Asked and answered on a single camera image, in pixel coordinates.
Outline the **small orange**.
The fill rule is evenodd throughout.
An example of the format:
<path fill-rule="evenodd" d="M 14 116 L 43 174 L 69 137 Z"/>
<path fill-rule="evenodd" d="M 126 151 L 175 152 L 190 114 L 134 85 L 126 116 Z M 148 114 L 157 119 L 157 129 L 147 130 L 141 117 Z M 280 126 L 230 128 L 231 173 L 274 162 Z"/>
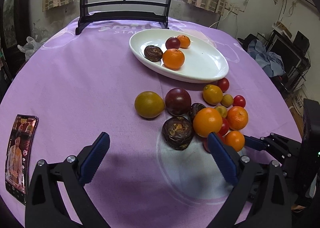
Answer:
<path fill-rule="evenodd" d="M 225 135 L 224 144 L 231 146 L 237 152 L 241 151 L 245 145 L 245 137 L 242 133 L 237 130 L 228 132 Z"/>

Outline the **mandarin orange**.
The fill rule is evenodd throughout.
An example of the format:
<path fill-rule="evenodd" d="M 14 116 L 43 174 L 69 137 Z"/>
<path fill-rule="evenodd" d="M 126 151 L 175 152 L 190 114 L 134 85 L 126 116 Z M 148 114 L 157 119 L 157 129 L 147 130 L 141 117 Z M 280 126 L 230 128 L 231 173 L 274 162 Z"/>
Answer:
<path fill-rule="evenodd" d="M 226 119 L 230 129 L 241 130 L 248 124 L 248 112 L 240 106 L 234 106 L 228 110 Z"/>

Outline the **red cherry tomato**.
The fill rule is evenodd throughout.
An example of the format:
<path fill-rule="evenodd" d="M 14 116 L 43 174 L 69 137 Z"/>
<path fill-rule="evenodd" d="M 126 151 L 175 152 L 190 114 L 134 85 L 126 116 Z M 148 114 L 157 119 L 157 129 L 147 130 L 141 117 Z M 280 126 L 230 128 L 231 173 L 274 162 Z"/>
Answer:
<path fill-rule="evenodd" d="M 228 133 L 228 131 L 229 131 L 229 123 L 228 123 L 227 119 L 223 117 L 222 118 L 222 126 L 219 130 L 219 134 L 221 136 L 224 136 Z"/>
<path fill-rule="evenodd" d="M 227 78 L 222 78 L 217 81 L 217 86 L 225 93 L 229 89 L 229 81 Z"/>
<path fill-rule="evenodd" d="M 233 99 L 233 106 L 245 108 L 246 100 L 242 95 L 236 95 Z"/>

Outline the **small yellow fruit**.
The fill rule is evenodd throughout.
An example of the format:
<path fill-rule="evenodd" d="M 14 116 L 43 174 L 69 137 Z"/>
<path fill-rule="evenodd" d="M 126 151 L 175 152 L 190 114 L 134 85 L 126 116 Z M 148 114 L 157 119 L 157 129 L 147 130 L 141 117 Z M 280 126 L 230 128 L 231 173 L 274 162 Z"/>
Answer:
<path fill-rule="evenodd" d="M 221 105 L 229 108 L 234 102 L 233 97 L 230 94 L 225 94 L 221 100 Z"/>
<path fill-rule="evenodd" d="M 223 105 L 218 105 L 215 107 L 215 109 L 220 113 L 220 115 L 223 117 L 223 118 L 226 118 L 227 114 L 228 114 L 228 110 L 225 106 Z"/>

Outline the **large orange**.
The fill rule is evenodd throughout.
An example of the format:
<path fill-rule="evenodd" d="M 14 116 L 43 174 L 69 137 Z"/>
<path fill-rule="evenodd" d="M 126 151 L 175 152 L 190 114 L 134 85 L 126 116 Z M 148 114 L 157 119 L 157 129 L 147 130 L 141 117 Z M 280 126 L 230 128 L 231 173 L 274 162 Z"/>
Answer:
<path fill-rule="evenodd" d="M 204 108 L 195 115 L 193 128 L 197 135 L 206 138 L 212 132 L 218 133 L 222 123 L 222 116 L 215 108 Z"/>

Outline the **yellow-orange fruit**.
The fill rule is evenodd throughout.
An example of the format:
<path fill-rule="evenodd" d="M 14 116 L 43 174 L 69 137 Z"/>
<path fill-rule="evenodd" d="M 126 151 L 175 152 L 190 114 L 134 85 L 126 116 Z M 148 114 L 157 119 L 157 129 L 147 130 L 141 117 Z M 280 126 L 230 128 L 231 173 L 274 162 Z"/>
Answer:
<path fill-rule="evenodd" d="M 203 99 L 210 105 L 217 105 L 223 99 L 223 92 L 221 88 L 216 85 L 206 85 L 202 91 Z"/>

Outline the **red cherry tomato top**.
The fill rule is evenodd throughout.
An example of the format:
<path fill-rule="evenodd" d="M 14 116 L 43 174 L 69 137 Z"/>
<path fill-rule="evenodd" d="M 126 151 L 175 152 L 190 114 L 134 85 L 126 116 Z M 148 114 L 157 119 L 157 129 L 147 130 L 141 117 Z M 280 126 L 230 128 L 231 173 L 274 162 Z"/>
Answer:
<path fill-rule="evenodd" d="M 229 81 L 227 78 L 222 78 L 217 81 L 217 86 L 225 93 L 229 89 Z"/>

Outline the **small brown wrinkled fruit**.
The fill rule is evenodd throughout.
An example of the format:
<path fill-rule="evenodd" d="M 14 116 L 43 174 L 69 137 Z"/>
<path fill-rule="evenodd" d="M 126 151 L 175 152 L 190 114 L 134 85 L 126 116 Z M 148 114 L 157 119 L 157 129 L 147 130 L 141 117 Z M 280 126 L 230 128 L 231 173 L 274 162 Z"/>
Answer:
<path fill-rule="evenodd" d="M 195 116 L 198 114 L 198 112 L 202 109 L 206 108 L 205 105 L 201 103 L 193 103 L 191 105 L 191 108 L 188 112 L 188 117 L 191 123 L 193 123 Z"/>

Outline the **large brown wrinkled fruit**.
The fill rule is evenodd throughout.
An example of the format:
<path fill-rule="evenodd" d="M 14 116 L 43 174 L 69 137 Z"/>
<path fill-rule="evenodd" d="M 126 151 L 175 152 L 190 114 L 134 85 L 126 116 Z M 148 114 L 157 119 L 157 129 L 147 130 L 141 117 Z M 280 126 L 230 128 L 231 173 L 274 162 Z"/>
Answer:
<path fill-rule="evenodd" d="M 173 116 L 163 124 L 162 135 L 171 148 L 183 151 L 193 140 L 194 129 L 185 117 Z"/>

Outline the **large dark purple plum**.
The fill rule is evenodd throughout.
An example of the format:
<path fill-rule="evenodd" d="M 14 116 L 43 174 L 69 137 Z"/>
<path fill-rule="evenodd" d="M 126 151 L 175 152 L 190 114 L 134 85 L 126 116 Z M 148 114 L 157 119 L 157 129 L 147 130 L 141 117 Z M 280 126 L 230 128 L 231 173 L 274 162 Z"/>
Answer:
<path fill-rule="evenodd" d="M 165 96 L 167 111 L 174 116 L 187 114 L 191 108 L 191 97 L 183 88 L 173 88 Z"/>

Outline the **yellow-green round fruit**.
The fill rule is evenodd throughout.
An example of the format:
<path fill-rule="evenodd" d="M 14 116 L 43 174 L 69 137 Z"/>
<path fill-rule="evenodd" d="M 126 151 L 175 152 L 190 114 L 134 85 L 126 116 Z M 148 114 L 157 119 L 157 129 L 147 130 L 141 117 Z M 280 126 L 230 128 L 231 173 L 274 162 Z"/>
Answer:
<path fill-rule="evenodd" d="M 165 108 L 163 99 L 155 92 L 145 91 L 135 99 L 135 110 L 143 118 L 153 119 Z"/>

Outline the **smartphone with lit screen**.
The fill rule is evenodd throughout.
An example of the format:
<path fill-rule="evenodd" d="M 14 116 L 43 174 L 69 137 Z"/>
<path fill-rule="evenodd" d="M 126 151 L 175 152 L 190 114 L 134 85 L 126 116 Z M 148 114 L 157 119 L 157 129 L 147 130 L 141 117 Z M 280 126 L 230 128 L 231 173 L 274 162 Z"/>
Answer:
<path fill-rule="evenodd" d="M 38 118 L 17 115 L 11 129 L 5 160 L 5 188 L 23 205 L 27 202 L 29 160 Z"/>

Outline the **blue clothes pile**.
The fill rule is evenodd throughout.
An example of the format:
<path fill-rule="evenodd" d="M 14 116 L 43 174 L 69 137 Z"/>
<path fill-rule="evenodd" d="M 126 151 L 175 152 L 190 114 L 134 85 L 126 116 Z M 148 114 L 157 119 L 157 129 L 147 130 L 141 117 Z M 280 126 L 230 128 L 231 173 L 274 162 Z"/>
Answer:
<path fill-rule="evenodd" d="M 274 52 L 267 52 L 263 43 L 253 39 L 247 49 L 248 54 L 263 69 L 269 78 L 285 74 L 284 64 L 281 56 Z"/>

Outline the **black metal shelf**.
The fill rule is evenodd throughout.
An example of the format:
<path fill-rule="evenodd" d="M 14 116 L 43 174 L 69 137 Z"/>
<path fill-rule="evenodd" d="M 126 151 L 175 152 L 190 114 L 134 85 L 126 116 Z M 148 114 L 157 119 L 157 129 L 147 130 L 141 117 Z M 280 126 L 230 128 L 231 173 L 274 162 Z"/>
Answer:
<path fill-rule="evenodd" d="M 258 33 L 257 39 L 263 43 L 267 52 L 274 52 L 282 58 L 285 74 L 270 78 L 281 95 L 287 97 L 301 88 L 311 67 L 310 59 L 276 30 L 272 31 L 268 39 Z"/>

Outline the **white oval plate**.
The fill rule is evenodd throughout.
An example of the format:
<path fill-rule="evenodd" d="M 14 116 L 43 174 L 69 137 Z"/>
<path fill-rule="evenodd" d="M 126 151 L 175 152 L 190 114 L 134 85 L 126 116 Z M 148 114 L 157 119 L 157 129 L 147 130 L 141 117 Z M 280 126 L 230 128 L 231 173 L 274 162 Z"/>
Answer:
<path fill-rule="evenodd" d="M 185 62 L 181 68 L 172 70 L 165 67 L 163 61 L 151 62 L 144 55 L 148 45 L 154 45 L 165 51 L 165 42 L 169 37 L 180 35 L 170 29 L 146 29 L 131 36 L 129 46 L 134 56 L 147 68 L 174 80 L 193 84 L 204 84 L 224 78 L 229 71 L 226 58 L 209 43 L 187 34 L 191 40 L 189 48 L 182 52 Z"/>

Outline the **orange in plate front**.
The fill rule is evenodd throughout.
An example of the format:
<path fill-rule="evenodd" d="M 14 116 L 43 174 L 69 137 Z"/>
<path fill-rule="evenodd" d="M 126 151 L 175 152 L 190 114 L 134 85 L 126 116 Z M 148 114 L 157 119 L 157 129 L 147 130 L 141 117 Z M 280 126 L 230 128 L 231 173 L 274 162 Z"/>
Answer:
<path fill-rule="evenodd" d="M 167 49 L 162 56 L 163 64 L 169 69 L 179 69 L 185 62 L 185 56 L 179 49 Z"/>

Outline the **small orange plate back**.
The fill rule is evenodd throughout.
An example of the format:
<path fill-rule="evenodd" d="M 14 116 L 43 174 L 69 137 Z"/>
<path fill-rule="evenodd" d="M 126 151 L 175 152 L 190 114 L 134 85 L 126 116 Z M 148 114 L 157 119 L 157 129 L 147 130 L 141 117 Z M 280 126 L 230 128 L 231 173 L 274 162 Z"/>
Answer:
<path fill-rule="evenodd" d="M 177 39 L 180 41 L 180 47 L 183 49 L 189 48 L 191 41 L 186 35 L 178 35 Z"/>

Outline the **small purple plum in plate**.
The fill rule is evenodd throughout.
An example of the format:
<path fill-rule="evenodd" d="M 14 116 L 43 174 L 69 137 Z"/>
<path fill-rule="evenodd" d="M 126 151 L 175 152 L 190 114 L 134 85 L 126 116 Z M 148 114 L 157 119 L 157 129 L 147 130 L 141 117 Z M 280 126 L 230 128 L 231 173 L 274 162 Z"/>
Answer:
<path fill-rule="evenodd" d="M 181 42 L 177 37 L 170 37 L 165 42 L 166 49 L 179 49 Z"/>

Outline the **brown wrinkled fruit in plate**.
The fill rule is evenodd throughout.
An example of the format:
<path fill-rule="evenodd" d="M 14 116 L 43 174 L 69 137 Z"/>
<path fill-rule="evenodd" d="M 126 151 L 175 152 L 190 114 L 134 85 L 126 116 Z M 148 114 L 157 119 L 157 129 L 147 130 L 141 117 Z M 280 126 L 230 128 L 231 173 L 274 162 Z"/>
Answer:
<path fill-rule="evenodd" d="M 144 49 L 144 56 L 151 62 L 159 62 L 162 59 L 162 50 L 154 45 L 148 45 Z"/>

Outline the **white plastic bag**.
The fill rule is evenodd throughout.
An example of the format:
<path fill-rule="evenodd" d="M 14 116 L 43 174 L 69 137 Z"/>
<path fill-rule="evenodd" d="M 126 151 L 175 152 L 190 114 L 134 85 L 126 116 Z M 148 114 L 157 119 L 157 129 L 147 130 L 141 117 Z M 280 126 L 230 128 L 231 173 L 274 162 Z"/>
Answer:
<path fill-rule="evenodd" d="M 43 38 L 40 42 L 37 42 L 31 36 L 26 38 L 27 43 L 24 46 L 17 45 L 20 52 L 24 53 L 25 61 L 27 62 L 33 54 L 41 48 L 41 46 L 48 40 L 48 38 Z"/>

